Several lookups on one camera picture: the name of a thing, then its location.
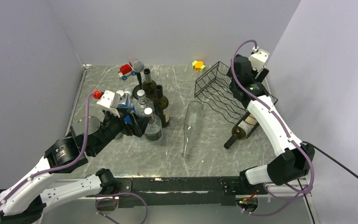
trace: marble surface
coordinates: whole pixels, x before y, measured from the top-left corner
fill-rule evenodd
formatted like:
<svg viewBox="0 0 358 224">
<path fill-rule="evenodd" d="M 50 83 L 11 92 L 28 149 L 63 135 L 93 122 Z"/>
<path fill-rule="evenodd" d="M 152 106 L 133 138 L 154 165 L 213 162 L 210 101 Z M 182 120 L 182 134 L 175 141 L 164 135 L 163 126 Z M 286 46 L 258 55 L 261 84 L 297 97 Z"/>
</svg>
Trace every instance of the marble surface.
<svg viewBox="0 0 358 224">
<path fill-rule="evenodd" d="M 123 81 L 118 78 L 120 66 L 90 66 L 81 89 L 73 121 L 84 117 L 85 99 L 93 90 L 117 91 L 137 85 L 136 76 Z M 234 143 L 229 150 L 223 144 L 231 135 L 232 124 L 222 115 L 204 105 L 197 141 L 183 159 L 181 150 L 184 135 L 183 124 L 187 105 L 194 100 L 195 80 L 201 75 L 185 65 L 146 66 L 152 79 L 162 84 L 164 95 L 170 102 L 171 123 L 163 129 L 164 138 L 158 144 L 150 144 L 144 137 L 124 136 L 113 140 L 97 157 L 89 157 L 89 163 L 77 168 L 69 178 L 84 178 L 101 168 L 108 168 L 117 177 L 174 177 L 238 175 L 240 171 L 271 162 L 274 150 L 261 127 L 248 139 Z M 91 100 L 90 115 L 103 118 L 103 113 Z"/>
</svg>

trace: yellow toy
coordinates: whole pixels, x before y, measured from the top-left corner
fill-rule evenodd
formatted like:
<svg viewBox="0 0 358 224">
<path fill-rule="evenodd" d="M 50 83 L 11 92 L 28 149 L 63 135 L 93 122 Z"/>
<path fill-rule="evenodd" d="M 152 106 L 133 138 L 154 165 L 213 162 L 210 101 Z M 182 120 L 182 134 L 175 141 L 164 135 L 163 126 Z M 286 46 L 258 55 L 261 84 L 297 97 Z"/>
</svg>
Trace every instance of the yellow toy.
<svg viewBox="0 0 358 224">
<path fill-rule="evenodd" d="M 204 65 L 204 63 L 202 62 L 202 61 L 193 61 L 193 69 L 195 70 L 195 71 L 204 71 L 204 69 L 205 69 L 205 65 Z"/>
</svg>

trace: white wall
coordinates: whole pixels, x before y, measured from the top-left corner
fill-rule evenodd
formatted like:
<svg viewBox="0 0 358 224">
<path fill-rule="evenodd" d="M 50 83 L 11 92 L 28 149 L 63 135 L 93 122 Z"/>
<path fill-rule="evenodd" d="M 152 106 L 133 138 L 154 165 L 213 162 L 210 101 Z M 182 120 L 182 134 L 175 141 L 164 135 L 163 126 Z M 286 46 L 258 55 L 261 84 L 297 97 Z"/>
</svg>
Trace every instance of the white wall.
<svg viewBox="0 0 358 224">
<path fill-rule="evenodd" d="M 46 0 L 0 1 L 0 189 L 65 134 L 82 70 Z"/>
<path fill-rule="evenodd" d="M 291 129 L 358 174 L 358 1 L 302 0 L 268 65 Z M 320 153 L 314 165 L 321 223 L 358 223 L 358 180 Z"/>
<path fill-rule="evenodd" d="M 49 0 L 82 63 L 228 63 L 243 40 L 272 52 L 300 0 Z"/>
</svg>

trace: black wire rack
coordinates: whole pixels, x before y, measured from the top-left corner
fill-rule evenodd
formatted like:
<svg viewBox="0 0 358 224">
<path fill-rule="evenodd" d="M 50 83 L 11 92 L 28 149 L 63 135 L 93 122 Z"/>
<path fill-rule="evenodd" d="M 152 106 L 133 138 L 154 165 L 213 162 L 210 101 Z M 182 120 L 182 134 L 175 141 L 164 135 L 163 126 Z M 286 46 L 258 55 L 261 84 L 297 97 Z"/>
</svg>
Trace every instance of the black wire rack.
<svg viewBox="0 0 358 224">
<path fill-rule="evenodd" d="M 229 85 L 231 78 L 227 76 L 229 67 L 223 62 L 217 62 L 195 81 L 194 97 L 208 104 L 212 110 L 220 113 L 223 118 L 235 125 L 248 112 L 234 98 Z M 278 99 L 271 96 L 275 104 Z"/>
</svg>

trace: microphone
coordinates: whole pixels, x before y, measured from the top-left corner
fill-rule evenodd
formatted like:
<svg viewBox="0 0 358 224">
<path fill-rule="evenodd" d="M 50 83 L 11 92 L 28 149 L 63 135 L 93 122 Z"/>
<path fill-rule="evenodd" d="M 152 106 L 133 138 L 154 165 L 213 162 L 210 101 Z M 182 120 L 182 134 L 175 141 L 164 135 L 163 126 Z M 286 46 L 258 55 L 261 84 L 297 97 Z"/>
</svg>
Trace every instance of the microphone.
<svg viewBox="0 0 358 224">
<path fill-rule="evenodd" d="M 143 71 L 143 69 L 145 69 L 145 64 L 143 64 L 143 62 L 138 61 L 138 59 L 130 57 L 128 59 L 128 61 L 130 62 L 130 65 L 134 68 L 134 71 L 137 73 L 140 73 Z"/>
</svg>

